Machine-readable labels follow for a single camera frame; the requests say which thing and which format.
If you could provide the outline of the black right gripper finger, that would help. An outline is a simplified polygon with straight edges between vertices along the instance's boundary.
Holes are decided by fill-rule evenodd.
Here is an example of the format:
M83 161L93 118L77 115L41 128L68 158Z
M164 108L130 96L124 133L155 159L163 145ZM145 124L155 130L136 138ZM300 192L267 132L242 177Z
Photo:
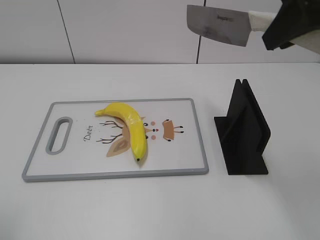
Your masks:
M279 48L280 48L280 49L287 49L287 48L290 48L290 47L292 47L292 46L294 46L294 45L295 45L295 44L292 43L292 42L286 42L286 43L280 45Z

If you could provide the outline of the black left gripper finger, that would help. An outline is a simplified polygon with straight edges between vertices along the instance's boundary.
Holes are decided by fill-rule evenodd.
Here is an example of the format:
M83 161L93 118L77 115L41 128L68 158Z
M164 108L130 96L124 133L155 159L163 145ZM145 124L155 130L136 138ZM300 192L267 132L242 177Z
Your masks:
M319 29L319 0L283 0L262 39L267 50L274 50L284 43L293 43L293 39Z

